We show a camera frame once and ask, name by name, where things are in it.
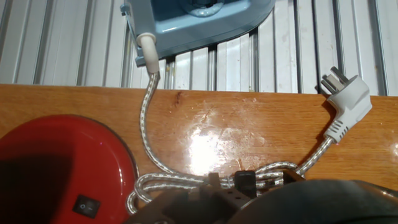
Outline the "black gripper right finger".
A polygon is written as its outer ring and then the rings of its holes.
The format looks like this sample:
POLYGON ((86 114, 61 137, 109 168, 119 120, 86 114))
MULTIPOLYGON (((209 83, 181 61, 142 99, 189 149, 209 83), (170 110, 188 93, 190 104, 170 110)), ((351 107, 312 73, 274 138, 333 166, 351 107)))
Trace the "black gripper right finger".
POLYGON ((285 169, 282 171, 282 178, 284 184, 305 181, 304 177, 296 173, 296 171, 290 169, 285 169))

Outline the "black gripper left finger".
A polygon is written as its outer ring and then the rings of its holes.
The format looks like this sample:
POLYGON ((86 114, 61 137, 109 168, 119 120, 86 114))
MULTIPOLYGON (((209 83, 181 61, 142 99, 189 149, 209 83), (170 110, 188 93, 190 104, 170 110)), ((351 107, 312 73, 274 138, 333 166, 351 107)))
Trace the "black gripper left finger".
POLYGON ((167 190, 128 218, 127 224, 228 223, 252 200, 252 174, 237 172, 234 187, 221 188, 216 173, 192 190, 167 190))

